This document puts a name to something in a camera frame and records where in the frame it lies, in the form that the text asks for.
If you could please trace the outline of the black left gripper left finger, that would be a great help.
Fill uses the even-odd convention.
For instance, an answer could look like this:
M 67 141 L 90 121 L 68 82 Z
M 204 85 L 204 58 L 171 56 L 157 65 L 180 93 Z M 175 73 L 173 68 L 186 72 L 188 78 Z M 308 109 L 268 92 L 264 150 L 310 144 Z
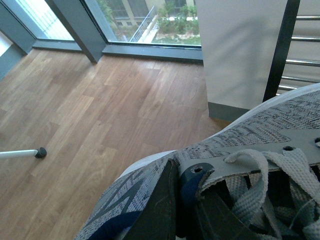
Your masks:
M 128 240 L 174 240 L 177 222 L 178 169 L 169 159 L 137 220 L 126 234 Z

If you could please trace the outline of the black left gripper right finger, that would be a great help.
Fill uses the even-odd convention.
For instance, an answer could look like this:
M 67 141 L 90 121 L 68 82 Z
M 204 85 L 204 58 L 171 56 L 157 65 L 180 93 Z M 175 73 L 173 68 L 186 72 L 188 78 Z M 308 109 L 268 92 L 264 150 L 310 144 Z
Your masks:
M 228 208 L 216 192 L 207 192 L 196 205 L 201 240 L 251 240 L 253 232 Z

